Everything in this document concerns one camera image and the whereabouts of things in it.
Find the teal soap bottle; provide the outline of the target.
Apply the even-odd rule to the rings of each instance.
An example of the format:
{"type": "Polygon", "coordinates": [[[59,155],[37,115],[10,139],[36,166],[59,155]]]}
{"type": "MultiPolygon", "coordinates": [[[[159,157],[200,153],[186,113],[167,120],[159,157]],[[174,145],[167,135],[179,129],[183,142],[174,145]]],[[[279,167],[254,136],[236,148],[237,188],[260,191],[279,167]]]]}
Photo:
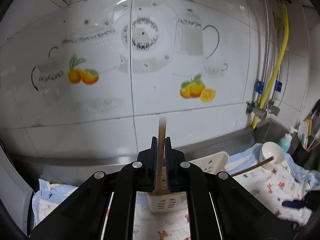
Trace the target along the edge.
{"type": "Polygon", "coordinates": [[[292,135],[293,133],[296,133],[297,129],[295,129],[293,126],[289,127],[289,131],[284,134],[284,136],[280,139],[278,142],[278,145],[283,150],[284,153],[287,153],[291,146],[292,141],[292,135]]]}

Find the white microwave oven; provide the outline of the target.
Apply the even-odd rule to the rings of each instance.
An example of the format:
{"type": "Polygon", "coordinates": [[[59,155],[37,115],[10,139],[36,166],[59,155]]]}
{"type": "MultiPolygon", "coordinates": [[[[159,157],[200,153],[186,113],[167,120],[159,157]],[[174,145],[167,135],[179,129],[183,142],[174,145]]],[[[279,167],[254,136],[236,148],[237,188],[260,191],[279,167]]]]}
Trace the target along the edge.
{"type": "Polygon", "coordinates": [[[28,239],[33,190],[1,150],[1,229],[11,239],[28,239]]]}

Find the white ceramic bowl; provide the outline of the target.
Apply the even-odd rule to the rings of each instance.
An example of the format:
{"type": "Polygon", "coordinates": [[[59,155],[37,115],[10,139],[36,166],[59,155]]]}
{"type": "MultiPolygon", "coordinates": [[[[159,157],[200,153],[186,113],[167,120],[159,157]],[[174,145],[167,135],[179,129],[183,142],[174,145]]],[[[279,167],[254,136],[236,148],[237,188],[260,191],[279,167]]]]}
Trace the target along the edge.
{"type": "Polygon", "coordinates": [[[265,142],[259,153],[259,161],[265,161],[266,159],[273,157],[273,160],[264,164],[263,168],[272,170],[282,164],[285,160],[285,153],[282,148],[275,142],[265,142]]]}

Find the black utensil container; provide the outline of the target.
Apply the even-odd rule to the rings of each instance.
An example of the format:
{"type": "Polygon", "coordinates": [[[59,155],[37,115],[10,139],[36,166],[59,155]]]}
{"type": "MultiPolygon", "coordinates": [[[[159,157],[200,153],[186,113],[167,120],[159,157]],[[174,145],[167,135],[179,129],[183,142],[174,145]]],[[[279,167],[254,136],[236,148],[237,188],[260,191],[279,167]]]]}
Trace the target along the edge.
{"type": "Polygon", "coordinates": [[[319,146],[314,147],[311,151],[307,151],[299,143],[291,157],[298,166],[306,170],[316,170],[319,165],[319,146]]]}

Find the wooden chopstick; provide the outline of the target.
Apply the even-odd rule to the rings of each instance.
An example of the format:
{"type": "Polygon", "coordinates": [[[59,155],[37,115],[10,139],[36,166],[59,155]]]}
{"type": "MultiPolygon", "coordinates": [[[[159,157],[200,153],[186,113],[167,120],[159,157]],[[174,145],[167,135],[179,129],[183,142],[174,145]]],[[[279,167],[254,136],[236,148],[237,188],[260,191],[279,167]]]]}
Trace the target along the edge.
{"type": "Polygon", "coordinates": [[[155,183],[156,195],[159,195],[162,190],[162,167],[163,167],[163,159],[164,159],[166,126],[167,126],[166,117],[161,117],[159,119],[159,124],[158,124],[157,171],[156,171],[156,183],[155,183]]]}
{"type": "Polygon", "coordinates": [[[239,172],[236,172],[236,173],[234,173],[234,174],[231,174],[231,176],[232,176],[232,177],[235,177],[235,176],[241,175],[241,174],[243,174],[243,173],[249,172],[249,171],[251,171],[251,170],[254,170],[254,169],[258,168],[258,167],[261,167],[261,166],[263,166],[263,165],[265,165],[265,164],[268,164],[268,163],[271,162],[273,159],[274,159],[274,157],[270,157],[270,158],[268,158],[268,159],[265,159],[265,160],[263,160],[263,161],[255,164],[255,165],[253,165],[253,166],[251,166],[251,167],[249,167],[249,168],[246,168],[246,169],[244,169],[244,170],[242,170],[242,171],[239,171],[239,172]]]}

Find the beige plastic utensil holder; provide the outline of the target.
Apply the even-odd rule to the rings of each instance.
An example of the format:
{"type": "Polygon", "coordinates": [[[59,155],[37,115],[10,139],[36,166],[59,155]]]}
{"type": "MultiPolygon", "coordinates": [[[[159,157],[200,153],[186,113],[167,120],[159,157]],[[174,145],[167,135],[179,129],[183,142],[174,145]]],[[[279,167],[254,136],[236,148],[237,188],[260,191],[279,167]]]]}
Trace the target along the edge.
{"type": "Polygon", "coordinates": [[[152,213],[171,213],[187,208],[186,190],[202,190],[204,175],[225,172],[229,155],[218,152],[192,161],[186,161],[178,150],[165,152],[166,167],[162,169],[162,191],[147,194],[152,213]]]}

